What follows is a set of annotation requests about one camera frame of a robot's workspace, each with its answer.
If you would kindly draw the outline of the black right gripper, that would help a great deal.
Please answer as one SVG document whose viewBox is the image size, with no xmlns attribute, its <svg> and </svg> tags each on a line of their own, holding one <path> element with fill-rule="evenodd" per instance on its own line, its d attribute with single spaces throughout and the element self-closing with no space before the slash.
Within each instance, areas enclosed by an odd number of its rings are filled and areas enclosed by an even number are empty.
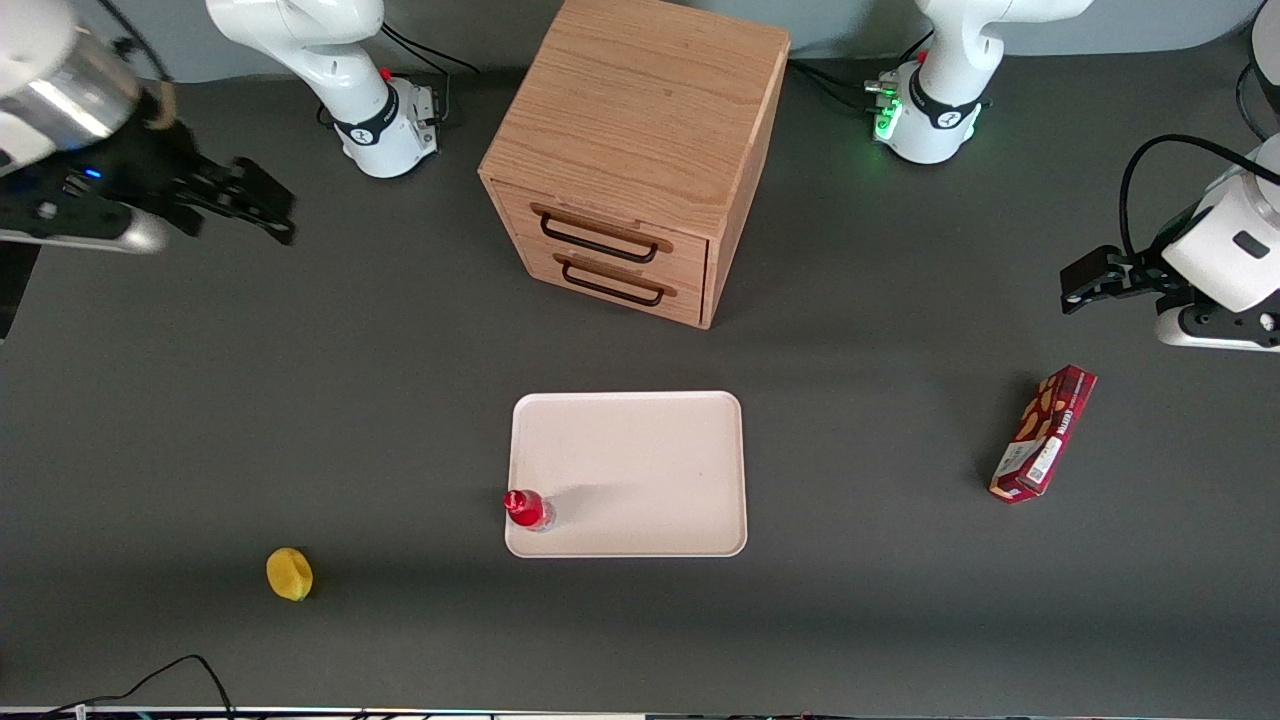
<svg viewBox="0 0 1280 720">
<path fill-rule="evenodd" d="M 205 161 L 180 122 L 166 129 L 131 122 L 104 141 L 5 170 L 3 238 L 148 241 L 151 220 L 196 237 L 205 219 L 187 205 L 186 184 L 197 174 L 204 209 L 294 243 L 296 196 L 248 158 Z"/>
</svg>

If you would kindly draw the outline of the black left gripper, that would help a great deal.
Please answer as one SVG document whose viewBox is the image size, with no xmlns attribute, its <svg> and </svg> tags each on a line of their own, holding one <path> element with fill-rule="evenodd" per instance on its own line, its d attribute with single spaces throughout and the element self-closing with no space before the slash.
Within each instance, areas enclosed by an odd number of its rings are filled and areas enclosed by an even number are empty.
<svg viewBox="0 0 1280 720">
<path fill-rule="evenodd" d="M 1128 299 L 1137 290 L 1156 293 L 1157 320 L 1170 331 L 1201 331 L 1215 320 L 1216 304 L 1197 290 L 1164 251 L 1172 240 L 1156 240 L 1148 249 L 1129 256 L 1119 247 L 1102 245 L 1060 272 L 1060 307 L 1071 315 L 1103 299 Z"/>
</svg>

